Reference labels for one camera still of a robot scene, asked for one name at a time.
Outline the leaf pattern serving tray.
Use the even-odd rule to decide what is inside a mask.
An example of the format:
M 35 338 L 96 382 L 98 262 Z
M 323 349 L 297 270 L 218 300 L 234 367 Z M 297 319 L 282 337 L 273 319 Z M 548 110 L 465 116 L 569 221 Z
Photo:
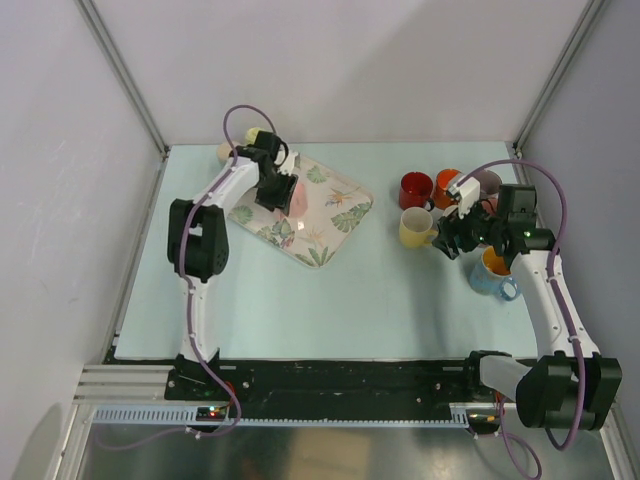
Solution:
M 308 210 L 302 217 L 259 206 L 253 189 L 243 195 L 229 218 L 304 265 L 321 268 L 371 210 L 374 197 L 356 181 L 302 155 L 294 174 L 306 186 Z

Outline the pink face pattern mug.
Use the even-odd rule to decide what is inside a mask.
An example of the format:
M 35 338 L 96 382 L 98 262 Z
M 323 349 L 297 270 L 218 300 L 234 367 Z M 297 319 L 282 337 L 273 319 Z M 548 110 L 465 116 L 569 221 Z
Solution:
M 484 210 L 489 214 L 489 215 L 496 215 L 497 214 L 497 198 L 485 198 L 481 201 L 482 206 L 484 208 Z

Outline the orange mug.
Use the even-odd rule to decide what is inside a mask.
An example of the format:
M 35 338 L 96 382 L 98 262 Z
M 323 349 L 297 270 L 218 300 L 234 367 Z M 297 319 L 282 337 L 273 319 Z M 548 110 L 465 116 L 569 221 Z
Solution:
M 436 208 L 445 210 L 455 204 L 455 200 L 448 194 L 448 187 L 449 183 L 459 174 L 460 171 L 457 169 L 444 169 L 437 174 L 433 194 L 433 201 Z

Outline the pale yellow green mug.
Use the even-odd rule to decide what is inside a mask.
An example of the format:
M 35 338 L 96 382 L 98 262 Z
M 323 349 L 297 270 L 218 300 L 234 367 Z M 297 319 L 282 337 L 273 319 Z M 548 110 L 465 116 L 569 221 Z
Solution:
M 250 128 L 245 134 L 245 142 L 247 144 L 253 144 L 256 141 L 258 134 L 261 132 L 262 129 L 259 127 Z

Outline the purple mug black handle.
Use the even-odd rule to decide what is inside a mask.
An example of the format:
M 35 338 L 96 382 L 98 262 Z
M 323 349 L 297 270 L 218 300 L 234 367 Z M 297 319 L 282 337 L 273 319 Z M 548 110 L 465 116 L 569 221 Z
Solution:
M 482 170 L 475 175 L 475 178 L 480 183 L 482 195 L 491 197 L 499 193 L 502 179 L 497 173 L 491 170 Z

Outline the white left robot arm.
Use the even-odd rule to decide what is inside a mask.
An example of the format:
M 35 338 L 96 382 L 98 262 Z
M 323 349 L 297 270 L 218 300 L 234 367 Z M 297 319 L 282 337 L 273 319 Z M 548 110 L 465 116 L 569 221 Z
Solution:
M 208 363 L 219 351 L 207 327 L 207 293 L 229 259 L 226 219 L 242 196 L 255 190 L 256 203 L 288 214 L 298 176 L 295 154 L 275 133 L 256 129 L 246 145 L 234 146 L 229 159 L 202 192 L 176 199 L 169 209 L 167 258 L 181 278 L 186 327 L 180 349 L 184 360 Z

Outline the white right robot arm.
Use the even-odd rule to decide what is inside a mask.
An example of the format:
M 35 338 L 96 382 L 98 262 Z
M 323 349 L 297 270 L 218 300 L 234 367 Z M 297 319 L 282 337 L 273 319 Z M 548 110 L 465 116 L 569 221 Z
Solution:
M 462 376 L 464 393 L 476 401 L 496 391 L 513 400 L 529 428 L 600 429 L 615 400 L 622 370 L 590 339 L 564 281 L 553 232 L 537 225 L 532 186 L 504 184 L 497 211 L 480 201 L 480 184 L 456 176 L 447 194 L 454 204 L 438 221 L 437 249 L 455 259 L 484 244 L 494 248 L 520 288 L 531 320 L 537 360 L 527 367 L 500 352 L 474 352 Z

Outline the pink octagonal mug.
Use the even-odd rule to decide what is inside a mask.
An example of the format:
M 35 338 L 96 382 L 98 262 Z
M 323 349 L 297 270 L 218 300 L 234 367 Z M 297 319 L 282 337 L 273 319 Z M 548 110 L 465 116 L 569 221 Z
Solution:
M 300 181 L 297 182 L 291 201 L 289 204 L 289 214 L 291 218 L 300 218 L 308 210 L 308 198 L 306 192 L 306 186 Z

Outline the red mug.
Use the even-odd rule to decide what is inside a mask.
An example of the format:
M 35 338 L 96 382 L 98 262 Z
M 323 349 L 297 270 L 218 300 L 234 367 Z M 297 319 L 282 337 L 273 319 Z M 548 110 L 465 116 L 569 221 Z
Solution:
M 433 188 L 434 182 L 427 174 L 416 171 L 405 174 L 400 182 L 398 199 L 400 208 L 407 210 L 419 207 L 432 211 L 434 208 Z

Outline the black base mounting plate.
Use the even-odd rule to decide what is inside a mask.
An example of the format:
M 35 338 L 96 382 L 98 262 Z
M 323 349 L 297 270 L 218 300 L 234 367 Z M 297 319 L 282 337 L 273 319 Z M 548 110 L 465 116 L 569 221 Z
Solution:
M 179 358 L 165 399 L 227 403 L 247 420 L 449 420 L 454 403 L 493 403 L 471 358 L 415 361 L 214 360 Z

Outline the blue butterfly mug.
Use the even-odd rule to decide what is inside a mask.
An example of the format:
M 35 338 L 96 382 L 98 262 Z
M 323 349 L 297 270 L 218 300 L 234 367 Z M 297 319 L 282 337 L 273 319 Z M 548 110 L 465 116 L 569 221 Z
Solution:
M 504 259 L 496 254 L 493 247 L 484 249 L 474 265 L 469 283 L 476 293 L 493 295 L 505 301 L 514 301 L 521 294 Z

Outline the beige mug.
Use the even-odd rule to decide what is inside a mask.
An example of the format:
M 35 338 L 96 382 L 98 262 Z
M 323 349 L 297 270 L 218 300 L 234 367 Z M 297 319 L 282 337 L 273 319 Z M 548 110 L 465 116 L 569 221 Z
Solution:
M 221 165 L 225 165 L 234 157 L 234 144 L 224 143 L 217 147 L 216 156 Z

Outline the dark green mug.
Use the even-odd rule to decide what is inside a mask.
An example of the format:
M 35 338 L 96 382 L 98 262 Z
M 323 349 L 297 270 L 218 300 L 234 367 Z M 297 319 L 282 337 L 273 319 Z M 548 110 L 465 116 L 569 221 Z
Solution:
M 450 205 L 442 212 L 442 216 L 443 217 L 455 218 L 457 215 L 458 215 L 458 206 L 457 205 Z

